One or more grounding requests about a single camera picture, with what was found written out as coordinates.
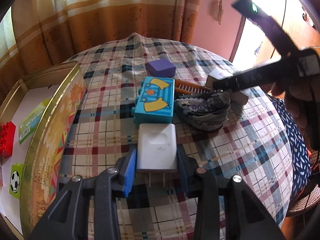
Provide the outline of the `person's right hand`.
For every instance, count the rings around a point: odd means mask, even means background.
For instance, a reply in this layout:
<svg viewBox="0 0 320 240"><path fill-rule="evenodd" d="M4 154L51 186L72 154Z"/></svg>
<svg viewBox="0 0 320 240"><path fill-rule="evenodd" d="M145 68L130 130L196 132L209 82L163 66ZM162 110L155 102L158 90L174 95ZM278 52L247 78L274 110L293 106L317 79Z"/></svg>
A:
<svg viewBox="0 0 320 240"><path fill-rule="evenodd" d="M298 129L309 138L313 150L319 150L319 75L276 81L274 96L284 94L286 110Z"/></svg>

